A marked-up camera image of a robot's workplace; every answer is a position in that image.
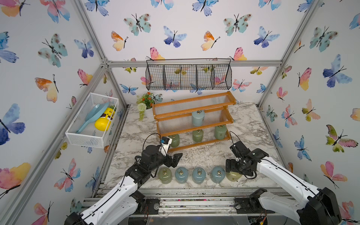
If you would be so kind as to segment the yellow-green canister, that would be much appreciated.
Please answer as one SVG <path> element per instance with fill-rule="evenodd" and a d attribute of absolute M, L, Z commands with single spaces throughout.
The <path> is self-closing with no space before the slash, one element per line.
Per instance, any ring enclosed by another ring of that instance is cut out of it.
<path fill-rule="evenodd" d="M 243 175 L 238 173 L 238 172 L 227 172 L 226 173 L 226 178 L 230 181 L 230 182 L 237 182 Z"/>

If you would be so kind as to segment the blue canister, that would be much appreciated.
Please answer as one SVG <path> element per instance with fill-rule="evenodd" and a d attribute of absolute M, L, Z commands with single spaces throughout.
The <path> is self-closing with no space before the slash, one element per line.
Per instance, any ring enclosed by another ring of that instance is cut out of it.
<path fill-rule="evenodd" d="M 196 167 L 192 172 L 192 180 L 195 184 L 202 184 L 206 178 L 206 171 L 201 167 Z"/>
<path fill-rule="evenodd" d="M 205 117 L 205 112 L 204 110 L 197 110 L 192 112 L 192 124 L 195 127 L 200 127 L 203 125 L 203 121 L 204 121 L 204 117 Z"/>
<path fill-rule="evenodd" d="M 226 177 L 226 172 L 221 166 L 216 166 L 213 168 L 211 172 L 211 180 L 214 183 L 217 184 L 221 183 L 225 177 Z"/>
<path fill-rule="evenodd" d="M 175 171 L 175 179 L 179 184 L 184 184 L 188 180 L 188 170 L 184 167 L 178 167 Z"/>

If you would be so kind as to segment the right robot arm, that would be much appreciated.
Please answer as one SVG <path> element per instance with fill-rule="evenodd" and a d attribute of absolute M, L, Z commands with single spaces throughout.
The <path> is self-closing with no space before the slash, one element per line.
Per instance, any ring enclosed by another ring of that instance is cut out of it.
<path fill-rule="evenodd" d="M 251 151 L 242 141 L 233 143 L 230 150 L 235 158 L 226 160 L 227 173 L 239 173 L 246 178 L 255 178 L 261 173 L 292 197 L 288 199 L 259 188 L 245 200 L 235 201 L 238 213 L 271 211 L 300 225 L 341 224 L 342 217 L 333 191 L 306 182 L 278 164 L 268 153 L 259 148 Z"/>

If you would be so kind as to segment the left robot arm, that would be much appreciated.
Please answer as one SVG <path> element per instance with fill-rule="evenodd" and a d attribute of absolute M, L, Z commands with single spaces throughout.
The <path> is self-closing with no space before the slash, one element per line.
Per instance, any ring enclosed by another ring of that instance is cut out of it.
<path fill-rule="evenodd" d="M 82 213 L 71 213 L 64 224 L 117 225 L 133 214 L 144 202 L 144 195 L 138 189 L 149 180 L 152 171 L 162 165 L 176 168 L 183 156 L 182 153 L 170 156 L 163 154 L 162 150 L 164 147 L 161 145 L 147 146 L 111 191 Z"/>

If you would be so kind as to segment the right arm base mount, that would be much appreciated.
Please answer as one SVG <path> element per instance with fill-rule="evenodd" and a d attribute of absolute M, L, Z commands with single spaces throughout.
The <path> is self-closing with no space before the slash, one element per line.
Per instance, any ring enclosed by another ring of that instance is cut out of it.
<path fill-rule="evenodd" d="M 269 194 L 268 190 L 259 188 L 248 197 L 235 198 L 233 207 L 237 214 L 265 213 L 265 209 L 260 204 L 260 196 Z"/>

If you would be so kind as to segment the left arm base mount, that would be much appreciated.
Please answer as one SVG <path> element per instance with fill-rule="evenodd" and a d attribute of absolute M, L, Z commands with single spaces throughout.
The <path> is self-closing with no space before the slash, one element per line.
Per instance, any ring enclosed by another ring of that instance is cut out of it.
<path fill-rule="evenodd" d="M 137 203 L 137 209 L 134 215 L 158 215 L 160 200 L 158 198 L 148 198 L 140 191 L 130 195 Z"/>

